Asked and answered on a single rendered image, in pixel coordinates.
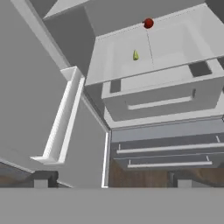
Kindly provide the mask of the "tall grey freezer drawer front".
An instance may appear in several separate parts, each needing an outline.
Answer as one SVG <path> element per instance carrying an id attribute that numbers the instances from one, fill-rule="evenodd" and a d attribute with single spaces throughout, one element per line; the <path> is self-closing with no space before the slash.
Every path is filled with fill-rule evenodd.
<path id="1" fill-rule="evenodd" d="M 192 144 L 224 144 L 224 122 L 216 119 L 114 130 L 111 140 L 113 150 Z"/>

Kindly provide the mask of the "low grey freezer drawer front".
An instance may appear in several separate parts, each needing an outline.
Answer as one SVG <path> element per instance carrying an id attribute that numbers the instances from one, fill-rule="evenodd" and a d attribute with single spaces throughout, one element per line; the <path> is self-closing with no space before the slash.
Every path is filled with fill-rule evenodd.
<path id="1" fill-rule="evenodd" d="M 212 165 L 195 165 L 195 166 L 177 166 L 177 167 L 157 167 L 157 168 L 127 168 L 128 163 L 131 164 L 156 164 L 156 163 L 177 163 L 177 162 L 195 162 L 195 161 L 206 161 L 208 159 L 213 161 Z M 116 158 L 115 161 L 124 170 L 144 170 L 144 169 L 181 169 L 190 167 L 202 167 L 202 166 L 212 166 L 217 167 L 224 162 L 224 152 L 215 153 L 200 153 L 200 154 L 185 154 L 185 155 L 169 155 L 161 157 L 126 157 L 126 158 Z"/>

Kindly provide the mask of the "white fridge door shelf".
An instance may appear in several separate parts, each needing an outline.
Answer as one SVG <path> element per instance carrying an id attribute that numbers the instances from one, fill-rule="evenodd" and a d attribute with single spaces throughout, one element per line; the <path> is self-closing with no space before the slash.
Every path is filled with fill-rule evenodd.
<path id="1" fill-rule="evenodd" d="M 44 165 L 60 165 L 65 163 L 85 83 L 85 77 L 77 66 L 62 69 L 60 72 L 67 81 L 66 89 L 55 116 L 43 155 L 31 157 L 31 159 Z"/>

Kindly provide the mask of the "white open fridge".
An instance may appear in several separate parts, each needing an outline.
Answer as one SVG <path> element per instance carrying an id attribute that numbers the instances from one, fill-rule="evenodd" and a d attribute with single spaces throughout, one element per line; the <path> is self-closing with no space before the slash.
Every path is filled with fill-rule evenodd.
<path id="1" fill-rule="evenodd" d="M 206 4 L 212 12 L 224 22 L 224 0 L 205 0 L 197 1 L 196 3 L 191 3 L 190 0 L 179 0 L 181 5 L 175 10 L 168 10 L 161 12 L 159 14 L 154 13 L 154 9 L 157 7 L 163 8 L 166 5 L 170 4 L 172 0 L 149 0 L 148 3 L 143 4 L 138 11 L 128 11 L 120 10 L 119 8 L 111 8 L 105 10 L 102 15 L 102 21 L 99 26 L 96 27 L 95 31 L 97 37 L 105 35 L 111 32 L 116 32 L 123 28 L 127 28 L 133 25 L 142 24 L 144 25 L 144 20 L 146 18 L 152 18 L 153 21 L 156 18 L 161 18 L 172 13 L 186 10 L 200 4 Z M 220 63 L 224 66 L 224 55 L 214 57 L 211 59 L 203 59 L 199 61 L 190 62 L 186 65 L 192 63 L 208 61 L 218 59 Z M 124 79 L 109 80 L 105 82 L 110 82 L 111 87 L 110 91 L 112 93 L 118 92 L 121 90 L 120 80 Z M 88 85 L 86 80 L 86 88 L 99 88 L 100 94 L 96 98 L 96 102 L 99 103 L 100 109 L 104 113 L 104 120 L 111 128 L 112 132 L 114 130 L 127 130 L 140 127 L 148 126 L 157 126 L 163 124 L 173 124 L 173 123 L 186 123 L 193 121 L 204 121 L 204 120 L 216 120 L 224 118 L 224 88 L 222 89 L 220 99 L 215 108 L 202 109 L 197 111 L 177 113 L 172 115 L 160 115 L 147 118 L 132 119 L 127 121 L 115 122 L 109 112 L 107 111 L 103 99 L 102 99 L 102 86 L 105 82 L 96 83 L 93 85 Z M 221 148 L 210 148 L 210 149 L 194 149 L 194 150 L 168 150 L 168 151 L 158 151 L 158 152 L 142 152 L 142 153 L 126 153 L 126 154 L 117 154 L 117 150 L 108 153 L 108 157 L 116 158 L 144 158 L 144 157 L 161 157 L 161 156 L 173 156 L 173 155 L 185 155 L 185 154 L 200 154 L 200 153 L 215 153 L 215 152 L 224 152 L 224 147 Z"/>

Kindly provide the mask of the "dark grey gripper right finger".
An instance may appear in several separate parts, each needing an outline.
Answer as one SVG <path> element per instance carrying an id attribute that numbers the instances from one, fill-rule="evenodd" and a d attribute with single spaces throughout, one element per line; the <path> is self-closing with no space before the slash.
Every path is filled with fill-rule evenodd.
<path id="1" fill-rule="evenodd" d="M 210 187 L 211 185 L 194 177 L 190 173 L 185 173 L 182 171 L 169 171 L 168 186 L 175 188 L 202 188 Z"/>

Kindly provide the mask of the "clear glass fridge shelf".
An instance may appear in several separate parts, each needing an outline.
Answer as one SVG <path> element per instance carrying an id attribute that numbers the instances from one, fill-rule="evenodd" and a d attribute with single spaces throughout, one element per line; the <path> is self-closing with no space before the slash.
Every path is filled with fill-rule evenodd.
<path id="1" fill-rule="evenodd" d="M 133 60 L 137 50 L 139 59 Z M 145 74 L 224 55 L 224 22 L 206 4 L 96 38 L 87 84 Z"/>

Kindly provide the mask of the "white crisper drawer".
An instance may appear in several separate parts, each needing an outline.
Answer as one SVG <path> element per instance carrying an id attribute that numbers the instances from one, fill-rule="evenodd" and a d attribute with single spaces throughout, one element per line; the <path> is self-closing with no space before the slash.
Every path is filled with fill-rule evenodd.
<path id="1" fill-rule="evenodd" d="M 102 86 L 101 98 L 115 122 L 213 109 L 224 88 L 224 66 L 210 59 L 120 80 L 121 90 Z"/>

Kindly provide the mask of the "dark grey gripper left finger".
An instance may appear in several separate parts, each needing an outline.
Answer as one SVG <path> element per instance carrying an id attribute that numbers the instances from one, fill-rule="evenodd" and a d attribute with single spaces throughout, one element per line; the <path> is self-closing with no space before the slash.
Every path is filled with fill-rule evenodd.
<path id="1" fill-rule="evenodd" d="M 59 173 L 57 171 L 35 171 L 25 182 L 34 182 L 35 180 L 46 180 L 49 188 L 58 187 Z"/>

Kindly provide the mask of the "grey fridge door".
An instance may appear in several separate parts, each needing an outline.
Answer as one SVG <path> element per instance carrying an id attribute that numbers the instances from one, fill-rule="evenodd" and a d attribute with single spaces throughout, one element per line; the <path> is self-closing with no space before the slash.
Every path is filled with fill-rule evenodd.
<path id="1" fill-rule="evenodd" d="M 109 128 L 83 87 L 64 164 L 41 164 L 67 86 L 86 78 L 95 34 L 82 6 L 52 18 L 57 0 L 0 0 L 0 161 L 23 172 L 57 171 L 70 187 L 108 185 Z"/>

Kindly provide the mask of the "red apple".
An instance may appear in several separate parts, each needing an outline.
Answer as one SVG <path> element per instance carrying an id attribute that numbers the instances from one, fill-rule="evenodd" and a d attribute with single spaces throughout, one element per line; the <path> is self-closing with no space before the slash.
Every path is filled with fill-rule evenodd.
<path id="1" fill-rule="evenodd" d="M 147 17 L 144 21 L 143 21 L 143 27 L 145 29 L 150 29 L 152 26 L 154 25 L 154 21 L 152 18 Z"/>

